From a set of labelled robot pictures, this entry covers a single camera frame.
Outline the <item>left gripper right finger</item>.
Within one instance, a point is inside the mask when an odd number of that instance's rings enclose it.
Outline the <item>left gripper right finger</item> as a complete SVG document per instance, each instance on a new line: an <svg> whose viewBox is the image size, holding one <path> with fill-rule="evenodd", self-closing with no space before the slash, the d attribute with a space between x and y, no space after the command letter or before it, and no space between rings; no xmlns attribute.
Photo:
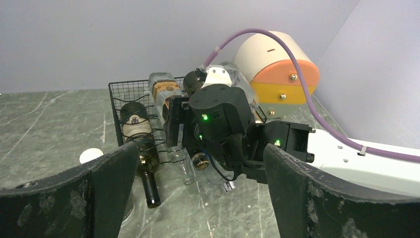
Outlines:
<svg viewBox="0 0 420 238"><path fill-rule="evenodd" d="M263 162L282 238L417 238L420 200L360 186L274 145Z"/></svg>

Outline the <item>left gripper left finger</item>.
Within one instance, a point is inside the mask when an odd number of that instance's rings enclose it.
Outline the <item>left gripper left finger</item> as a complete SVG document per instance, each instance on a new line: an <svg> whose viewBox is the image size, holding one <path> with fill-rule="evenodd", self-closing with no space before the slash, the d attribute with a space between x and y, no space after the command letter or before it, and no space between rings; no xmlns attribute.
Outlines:
<svg viewBox="0 0 420 238"><path fill-rule="evenodd" d="M138 156L130 142L56 175L2 188L1 237L117 237Z"/></svg>

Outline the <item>round cream drawer cabinet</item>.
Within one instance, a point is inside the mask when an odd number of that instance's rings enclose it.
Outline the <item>round cream drawer cabinet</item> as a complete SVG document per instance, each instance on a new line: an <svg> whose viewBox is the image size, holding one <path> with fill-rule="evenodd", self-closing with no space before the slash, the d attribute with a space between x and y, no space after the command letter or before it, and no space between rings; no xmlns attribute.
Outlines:
<svg viewBox="0 0 420 238"><path fill-rule="evenodd" d="M250 36L238 49L234 64L254 89L267 118L283 118L307 103L292 60L271 37Z"/></svg>

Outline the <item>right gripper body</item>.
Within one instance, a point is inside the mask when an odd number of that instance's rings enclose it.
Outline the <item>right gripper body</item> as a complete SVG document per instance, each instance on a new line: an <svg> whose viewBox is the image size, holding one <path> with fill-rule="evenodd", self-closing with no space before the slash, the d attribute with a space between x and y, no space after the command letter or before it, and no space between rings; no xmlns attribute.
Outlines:
<svg viewBox="0 0 420 238"><path fill-rule="evenodd" d="M190 104L190 97L172 95L168 97L163 107L163 112L166 112L163 129L166 134L166 145L168 147L178 146L185 148L183 139L184 131L181 126L187 122L188 110Z"/></svg>

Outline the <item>clear glass bottle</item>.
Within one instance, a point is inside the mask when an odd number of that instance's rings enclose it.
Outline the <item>clear glass bottle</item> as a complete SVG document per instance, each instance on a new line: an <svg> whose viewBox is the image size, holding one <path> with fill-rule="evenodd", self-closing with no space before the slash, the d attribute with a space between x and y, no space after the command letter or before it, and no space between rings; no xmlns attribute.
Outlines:
<svg viewBox="0 0 420 238"><path fill-rule="evenodd" d="M168 151L169 162L175 166L184 185L191 185L195 182L190 157L185 149L171 147Z"/></svg>

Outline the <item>dark green wine bottle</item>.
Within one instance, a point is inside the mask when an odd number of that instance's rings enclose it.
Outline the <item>dark green wine bottle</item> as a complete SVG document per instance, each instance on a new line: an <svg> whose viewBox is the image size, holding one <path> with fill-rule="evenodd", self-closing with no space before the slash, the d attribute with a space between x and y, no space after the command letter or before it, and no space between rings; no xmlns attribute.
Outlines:
<svg viewBox="0 0 420 238"><path fill-rule="evenodd" d="M147 207L161 205L155 172L160 164L157 146L146 107L139 102L128 102L120 109L122 138L134 142L139 150L136 175L141 178Z"/></svg>

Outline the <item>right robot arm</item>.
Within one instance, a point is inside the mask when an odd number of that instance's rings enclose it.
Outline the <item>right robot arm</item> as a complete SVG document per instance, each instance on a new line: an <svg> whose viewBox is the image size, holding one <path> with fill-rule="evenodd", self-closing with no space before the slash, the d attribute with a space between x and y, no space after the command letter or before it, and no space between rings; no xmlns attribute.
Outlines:
<svg viewBox="0 0 420 238"><path fill-rule="evenodd" d="M168 146L198 150L235 175L265 183L263 151L271 144L340 179L364 187L418 197L420 152L386 144L345 139L307 124L260 122L242 88L207 85L184 96L171 92L163 102Z"/></svg>

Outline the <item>clear bottle gold top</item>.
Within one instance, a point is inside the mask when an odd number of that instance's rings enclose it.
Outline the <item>clear bottle gold top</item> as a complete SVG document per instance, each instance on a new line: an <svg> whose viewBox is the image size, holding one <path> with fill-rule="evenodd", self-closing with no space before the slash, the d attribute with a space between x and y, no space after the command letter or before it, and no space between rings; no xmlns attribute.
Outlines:
<svg viewBox="0 0 420 238"><path fill-rule="evenodd" d="M172 96L182 96L182 90L175 78L169 72L154 72L149 75L148 80L149 93L152 97L152 102L155 111L158 115L160 123L162 124L162 136L166 139L167 120L169 113L169 104ZM178 142L176 146L166 145L167 151L174 156L176 161L181 159L190 160L198 171L205 170L210 162L206 155L201 150L192 151L192 155L186 149L182 149L179 145L182 142L183 126L179 127Z"/></svg>

